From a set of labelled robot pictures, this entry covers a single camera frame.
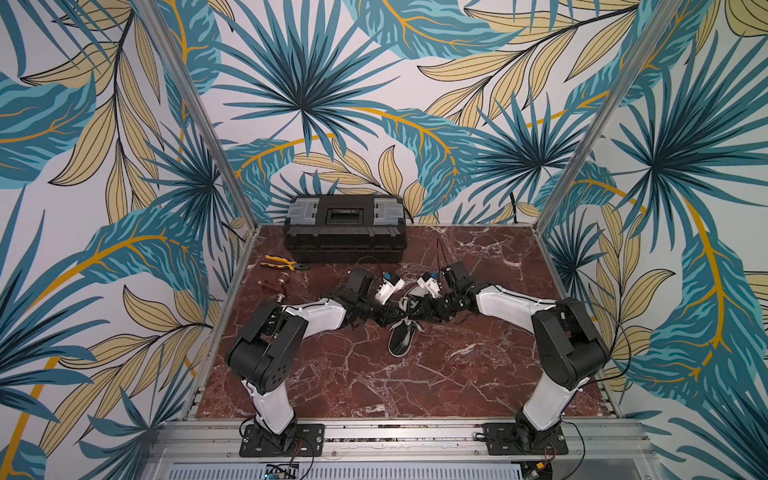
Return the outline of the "black white canvas sneaker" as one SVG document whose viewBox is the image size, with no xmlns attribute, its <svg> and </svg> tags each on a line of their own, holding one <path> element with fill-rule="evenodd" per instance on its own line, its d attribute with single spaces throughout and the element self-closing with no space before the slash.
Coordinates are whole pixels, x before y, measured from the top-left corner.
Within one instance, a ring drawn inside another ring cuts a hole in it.
<svg viewBox="0 0 768 480">
<path fill-rule="evenodd" d="M 415 308 L 418 302 L 415 296 L 407 295 L 400 299 L 399 306 L 405 308 L 408 312 Z M 413 344 L 417 332 L 422 332 L 423 328 L 408 312 L 402 319 L 395 322 L 390 327 L 390 337 L 388 341 L 388 351 L 395 358 L 401 358 L 408 354 Z"/>
</svg>

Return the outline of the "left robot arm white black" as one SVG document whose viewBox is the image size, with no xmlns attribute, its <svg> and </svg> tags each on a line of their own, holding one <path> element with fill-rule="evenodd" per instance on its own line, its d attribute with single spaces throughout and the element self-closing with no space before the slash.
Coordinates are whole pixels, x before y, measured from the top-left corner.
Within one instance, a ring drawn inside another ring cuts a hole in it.
<svg viewBox="0 0 768 480">
<path fill-rule="evenodd" d="M 295 428 L 285 382 L 306 338 L 358 321 L 387 326 L 399 319 L 391 297 L 403 289 L 404 280 L 385 273 L 372 294 L 374 280 L 371 272 L 355 268 L 346 284 L 327 297 L 301 305 L 266 300 L 257 307 L 225 360 L 247 391 L 263 433 L 281 439 Z"/>
</svg>

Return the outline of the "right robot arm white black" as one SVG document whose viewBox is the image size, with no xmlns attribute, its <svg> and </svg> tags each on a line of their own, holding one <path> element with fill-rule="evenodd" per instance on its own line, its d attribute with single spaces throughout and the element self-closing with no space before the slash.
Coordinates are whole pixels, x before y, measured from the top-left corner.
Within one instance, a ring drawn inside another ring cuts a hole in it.
<svg viewBox="0 0 768 480">
<path fill-rule="evenodd" d="M 408 309 L 409 317 L 437 323 L 468 311 L 530 332 L 542 376 L 517 422 L 529 432 L 552 430 L 577 390 L 609 360 L 609 348 L 584 304 L 573 298 L 532 297 L 499 284 L 476 281 L 461 262 L 443 268 L 441 273 L 449 291 L 440 291 L 436 273 L 422 275 L 410 296 L 416 303 Z"/>
</svg>

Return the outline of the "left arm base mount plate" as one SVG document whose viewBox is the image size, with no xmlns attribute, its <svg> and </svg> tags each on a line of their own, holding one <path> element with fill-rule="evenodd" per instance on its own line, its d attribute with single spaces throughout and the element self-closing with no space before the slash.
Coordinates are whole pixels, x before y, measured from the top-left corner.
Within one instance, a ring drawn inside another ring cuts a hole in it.
<svg viewBox="0 0 768 480">
<path fill-rule="evenodd" d="M 323 452 L 323 424 L 290 425 L 274 434 L 258 424 L 247 425 L 239 449 L 241 458 L 317 457 Z"/>
</svg>

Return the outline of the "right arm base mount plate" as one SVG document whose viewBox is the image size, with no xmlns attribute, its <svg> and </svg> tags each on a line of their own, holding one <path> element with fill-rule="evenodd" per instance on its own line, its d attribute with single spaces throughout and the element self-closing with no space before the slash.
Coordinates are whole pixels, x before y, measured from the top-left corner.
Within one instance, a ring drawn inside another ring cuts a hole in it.
<svg viewBox="0 0 768 480">
<path fill-rule="evenodd" d="M 558 456 L 569 453 L 560 425 L 538 431 L 525 423 L 484 423 L 474 440 L 483 443 L 491 456 Z"/>
</svg>

